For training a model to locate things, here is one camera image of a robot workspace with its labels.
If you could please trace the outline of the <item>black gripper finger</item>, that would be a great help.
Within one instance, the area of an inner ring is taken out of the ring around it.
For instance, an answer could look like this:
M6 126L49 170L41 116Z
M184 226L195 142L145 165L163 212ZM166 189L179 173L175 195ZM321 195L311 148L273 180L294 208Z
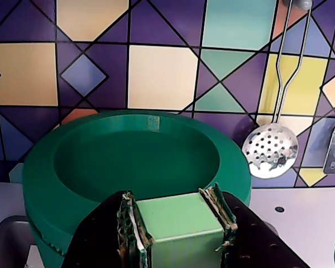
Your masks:
M221 255L220 267L308 267L238 197L221 191L218 184L198 191L224 231L223 240L215 249Z
M62 267L152 267L153 244L133 192L120 190L79 223Z

